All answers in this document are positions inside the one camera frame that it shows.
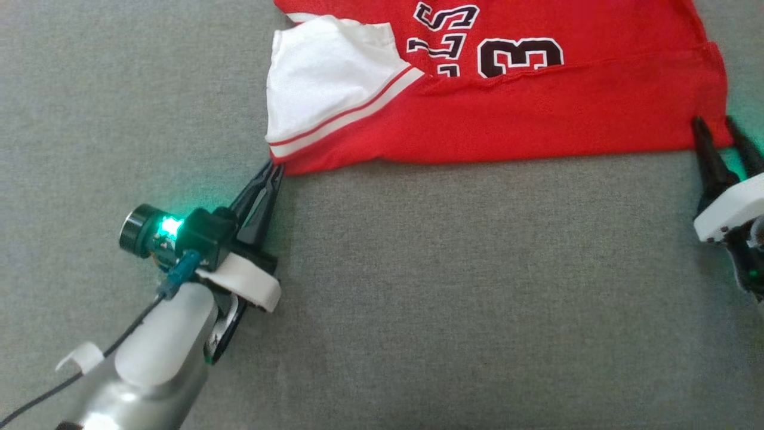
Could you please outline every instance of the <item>gray carpet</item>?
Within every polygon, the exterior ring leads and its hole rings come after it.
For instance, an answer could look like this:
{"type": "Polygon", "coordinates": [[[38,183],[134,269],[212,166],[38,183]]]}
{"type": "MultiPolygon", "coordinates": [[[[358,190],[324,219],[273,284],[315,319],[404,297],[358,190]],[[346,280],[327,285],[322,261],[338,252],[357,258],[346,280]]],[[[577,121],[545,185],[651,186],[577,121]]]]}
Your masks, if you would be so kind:
{"type": "MultiPolygon", "coordinates": [[[[760,140],[761,1],[698,8],[760,140]]],[[[267,159],[287,20],[239,0],[0,11],[5,415],[153,297],[117,249],[130,210],[226,204],[267,159]]],[[[697,242],[699,190],[689,152],[291,178],[282,301],[246,315],[183,428],[764,428],[764,319],[697,242]]],[[[9,428],[54,428],[77,390],[9,428]]]]}

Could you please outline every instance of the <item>robotic arm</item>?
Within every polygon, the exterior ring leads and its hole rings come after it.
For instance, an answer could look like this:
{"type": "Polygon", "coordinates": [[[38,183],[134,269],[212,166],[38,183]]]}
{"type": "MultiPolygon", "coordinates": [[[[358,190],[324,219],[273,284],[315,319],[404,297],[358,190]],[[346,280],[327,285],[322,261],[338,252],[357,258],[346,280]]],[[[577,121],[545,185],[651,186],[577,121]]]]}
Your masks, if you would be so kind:
{"type": "Polygon", "coordinates": [[[730,171],[714,148],[701,118],[693,121],[695,147],[703,181],[703,196],[694,226],[698,238],[727,248],[737,282],[764,301],[764,156],[731,118],[727,128],[740,153],[748,179],[730,171]]]}
{"type": "Polygon", "coordinates": [[[279,300],[277,261],[262,246],[282,177],[268,163],[212,213],[182,219],[144,204],[128,216],[120,247],[151,257],[167,279],[123,341],[104,353],[86,343],[64,359],[82,369],[84,390],[57,430],[180,428],[246,307],[272,312],[279,300]]]}

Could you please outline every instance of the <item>red jersey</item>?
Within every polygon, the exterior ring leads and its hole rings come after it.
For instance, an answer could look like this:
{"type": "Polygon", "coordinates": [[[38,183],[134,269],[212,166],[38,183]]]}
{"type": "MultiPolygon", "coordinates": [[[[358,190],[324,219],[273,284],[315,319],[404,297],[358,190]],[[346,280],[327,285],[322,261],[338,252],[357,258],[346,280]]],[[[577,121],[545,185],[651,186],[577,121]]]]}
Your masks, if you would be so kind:
{"type": "Polygon", "coordinates": [[[383,158],[689,149],[727,78],[691,0],[276,0],[271,155],[289,174],[383,158]]]}

